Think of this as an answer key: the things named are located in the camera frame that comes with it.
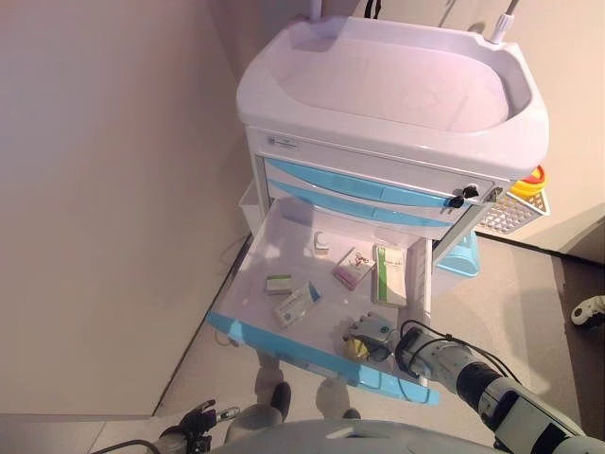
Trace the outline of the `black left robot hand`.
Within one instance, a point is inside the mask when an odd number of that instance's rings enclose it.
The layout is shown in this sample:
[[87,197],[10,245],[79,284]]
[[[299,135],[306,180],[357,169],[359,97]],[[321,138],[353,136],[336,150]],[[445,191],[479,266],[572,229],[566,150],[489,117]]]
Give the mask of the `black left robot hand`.
[[217,424],[233,420],[240,411],[239,407],[217,410],[215,399],[206,400],[182,417],[177,431],[189,445],[209,444],[212,440],[210,431]]

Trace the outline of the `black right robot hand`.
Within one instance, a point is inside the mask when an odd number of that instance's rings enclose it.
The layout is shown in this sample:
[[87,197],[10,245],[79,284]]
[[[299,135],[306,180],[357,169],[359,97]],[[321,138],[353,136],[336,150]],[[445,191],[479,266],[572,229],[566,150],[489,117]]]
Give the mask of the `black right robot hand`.
[[342,338],[346,358],[356,362],[381,363],[394,353],[401,335],[390,320],[370,311],[351,321]]

